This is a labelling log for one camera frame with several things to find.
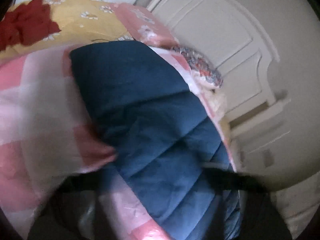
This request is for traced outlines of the blue puffer jacket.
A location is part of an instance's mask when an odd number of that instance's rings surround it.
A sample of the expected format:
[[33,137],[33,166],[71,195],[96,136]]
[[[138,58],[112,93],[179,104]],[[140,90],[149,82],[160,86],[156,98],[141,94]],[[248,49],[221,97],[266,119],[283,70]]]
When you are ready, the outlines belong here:
[[137,41],[71,51],[71,67],[97,137],[118,173],[172,239],[235,239],[235,190],[213,189],[202,164],[231,168],[226,147],[180,73]]

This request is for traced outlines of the pink white checkered quilt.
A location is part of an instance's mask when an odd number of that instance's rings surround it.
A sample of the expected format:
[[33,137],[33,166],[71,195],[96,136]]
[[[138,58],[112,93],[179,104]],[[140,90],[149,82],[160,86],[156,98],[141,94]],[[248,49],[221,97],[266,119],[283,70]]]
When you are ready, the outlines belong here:
[[[92,135],[89,118],[71,75],[72,46],[39,50],[1,63],[1,210],[27,239],[44,199],[68,176],[94,171],[114,157]],[[182,56],[152,48],[199,96],[222,139],[191,68]],[[101,197],[103,215],[119,239],[169,239],[120,175]]]

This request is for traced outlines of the cream fluffy pillow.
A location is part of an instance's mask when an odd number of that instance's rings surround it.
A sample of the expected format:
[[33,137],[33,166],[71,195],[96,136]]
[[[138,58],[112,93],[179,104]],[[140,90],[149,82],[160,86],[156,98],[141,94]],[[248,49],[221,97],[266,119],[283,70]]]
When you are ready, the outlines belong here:
[[229,131],[230,126],[226,118],[227,98],[225,94],[220,88],[204,82],[201,84],[201,92],[206,100],[206,104],[213,113],[214,120],[224,132]]

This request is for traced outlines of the patterned round cushion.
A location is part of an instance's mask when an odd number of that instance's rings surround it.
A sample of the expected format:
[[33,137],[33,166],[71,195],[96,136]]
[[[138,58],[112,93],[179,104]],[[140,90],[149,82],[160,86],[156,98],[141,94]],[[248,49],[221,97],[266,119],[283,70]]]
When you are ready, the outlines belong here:
[[184,57],[191,68],[195,80],[201,86],[210,90],[222,87],[223,78],[221,73],[202,53],[186,46],[174,46],[172,50]]

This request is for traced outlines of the yellow floral bed sheet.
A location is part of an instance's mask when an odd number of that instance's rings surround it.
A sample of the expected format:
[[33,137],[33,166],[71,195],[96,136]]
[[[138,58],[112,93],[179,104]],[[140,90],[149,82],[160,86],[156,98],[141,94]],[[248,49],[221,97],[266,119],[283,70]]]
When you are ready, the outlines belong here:
[[66,44],[90,44],[132,40],[112,10],[112,3],[98,0],[45,0],[60,32],[30,46],[14,45],[1,51],[1,61],[33,51]]

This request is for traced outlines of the red garment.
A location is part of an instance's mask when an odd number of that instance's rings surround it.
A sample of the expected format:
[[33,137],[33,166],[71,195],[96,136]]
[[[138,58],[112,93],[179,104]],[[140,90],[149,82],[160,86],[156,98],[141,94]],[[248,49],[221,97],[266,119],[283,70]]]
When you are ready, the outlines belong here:
[[6,12],[1,20],[1,51],[17,44],[31,46],[51,34],[59,33],[59,25],[51,15],[50,5],[43,0],[31,0]]

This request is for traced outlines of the pink floral pillow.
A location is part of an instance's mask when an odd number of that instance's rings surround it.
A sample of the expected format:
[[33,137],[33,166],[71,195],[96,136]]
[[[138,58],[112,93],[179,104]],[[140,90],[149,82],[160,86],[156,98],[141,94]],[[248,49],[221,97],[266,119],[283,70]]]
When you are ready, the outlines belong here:
[[112,3],[110,7],[135,40],[160,48],[178,45],[169,29],[146,8],[129,3]]

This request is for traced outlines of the white wooden headboard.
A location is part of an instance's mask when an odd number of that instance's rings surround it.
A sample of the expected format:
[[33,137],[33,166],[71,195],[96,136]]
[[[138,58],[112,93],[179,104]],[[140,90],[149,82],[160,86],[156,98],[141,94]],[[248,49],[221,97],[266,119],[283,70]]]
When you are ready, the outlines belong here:
[[242,149],[275,155],[290,132],[276,119],[289,100],[271,89],[268,68],[280,57],[259,21],[236,0],[152,0],[148,10],[221,73],[226,118]]

